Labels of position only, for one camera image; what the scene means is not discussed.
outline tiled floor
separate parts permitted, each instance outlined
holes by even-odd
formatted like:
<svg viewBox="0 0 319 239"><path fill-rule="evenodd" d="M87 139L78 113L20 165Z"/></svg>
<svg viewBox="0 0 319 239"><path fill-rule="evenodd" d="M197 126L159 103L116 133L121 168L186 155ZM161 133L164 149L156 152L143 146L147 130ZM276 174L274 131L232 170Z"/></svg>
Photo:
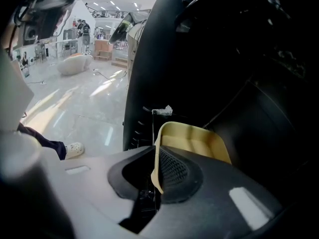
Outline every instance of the tiled floor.
<svg viewBox="0 0 319 239"><path fill-rule="evenodd" d="M93 60L89 70L62 76L53 63L30 66L30 76L25 81L34 98L22 123L49 140L66 145L82 142L84 157L122 151L128 84L127 76L123 77L125 70L112 66L110 61Z"/></svg>

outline person's foot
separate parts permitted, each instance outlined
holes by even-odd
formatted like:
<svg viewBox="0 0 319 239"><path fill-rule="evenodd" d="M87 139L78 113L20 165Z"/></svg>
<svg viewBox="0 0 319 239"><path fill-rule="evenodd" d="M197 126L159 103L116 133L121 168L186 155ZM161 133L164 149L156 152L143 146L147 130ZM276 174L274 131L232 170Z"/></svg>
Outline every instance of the person's foot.
<svg viewBox="0 0 319 239"><path fill-rule="evenodd" d="M66 149L65 159L69 159L69 158L76 157L83 154L84 145L81 144L80 142L74 142L72 144L65 146L65 149Z"/></svg>

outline balcony railing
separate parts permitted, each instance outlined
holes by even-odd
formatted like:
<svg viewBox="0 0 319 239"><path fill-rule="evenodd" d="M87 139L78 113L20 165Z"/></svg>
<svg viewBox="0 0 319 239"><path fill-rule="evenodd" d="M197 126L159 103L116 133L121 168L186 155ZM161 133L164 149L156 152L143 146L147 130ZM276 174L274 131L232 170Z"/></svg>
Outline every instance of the balcony railing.
<svg viewBox="0 0 319 239"><path fill-rule="evenodd" d="M124 18L129 12L122 10L94 10L87 6L94 18Z"/></svg>

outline dark pants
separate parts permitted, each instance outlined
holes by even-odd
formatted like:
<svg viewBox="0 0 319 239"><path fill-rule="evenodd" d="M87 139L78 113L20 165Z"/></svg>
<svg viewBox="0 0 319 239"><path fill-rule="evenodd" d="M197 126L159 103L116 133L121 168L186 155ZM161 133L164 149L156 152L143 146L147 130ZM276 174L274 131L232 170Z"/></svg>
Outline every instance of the dark pants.
<svg viewBox="0 0 319 239"><path fill-rule="evenodd" d="M58 153L60 160L65 159L66 149L63 142L49 141L48 139L45 139L43 135L41 135L34 129L24 126L21 123L18 126L18 131L20 131L21 133L25 133L25 134L33 136L35 139L38 140L38 142L42 145L42 147L48 147L48 148L54 149L56 153Z"/></svg>

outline yellow plastic container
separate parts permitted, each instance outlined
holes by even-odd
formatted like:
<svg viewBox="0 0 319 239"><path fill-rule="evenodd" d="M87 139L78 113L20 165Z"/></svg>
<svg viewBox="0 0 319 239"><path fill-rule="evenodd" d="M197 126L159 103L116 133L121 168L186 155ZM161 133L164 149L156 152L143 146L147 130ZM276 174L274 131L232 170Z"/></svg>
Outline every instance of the yellow plastic container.
<svg viewBox="0 0 319 239"><path fill-rule="evenodd" d="M157 187L162 194L163 189L159 183L161 145L188 150L231 164L224 141L218 134L192 125L173 121L167 122L159 129L159 134L155 142L155 168L151 174L154 186Z"/></svg>

